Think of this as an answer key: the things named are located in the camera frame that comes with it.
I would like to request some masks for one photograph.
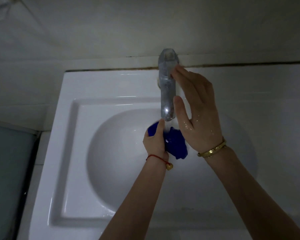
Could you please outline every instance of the faucet spout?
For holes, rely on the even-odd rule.
[[[161,89],[161,118],[171,121],[176,117],[174,113],[173,97],[176,96],[176,81],[171,77],[171,72],[179,64],[176,52],[164,49],[158,60],[159,86]]]

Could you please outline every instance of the gold bead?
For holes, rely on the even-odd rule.
[[[173,168],[172,163],[166,164],[166,169],[167,169],[168,171],[171,170],[172,168]]]

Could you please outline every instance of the white ceramic sink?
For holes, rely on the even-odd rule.
[[[147,157],[142,139],[148,126],[160,118],[157,76],[157,70],[65,74],[32,216],[31,240],[100,235]],[[177,94],[184,97],[180,88]],[[221,110],[228,145],[257,177],[259,162],[250,136]],[[176,119],[172,126],[178,128]],[[174,167],[166,173],[150,227],[244,228],[216,175],[187,148],[184,160],[170,156]]]

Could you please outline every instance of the left hand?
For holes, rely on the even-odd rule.
[[[148,129],[145,131],[143,145],[148,155],[156,155],[165,161],[169,160],[169,155],[164,148],[164,119],[160,119],[154,136],[148,135]]]

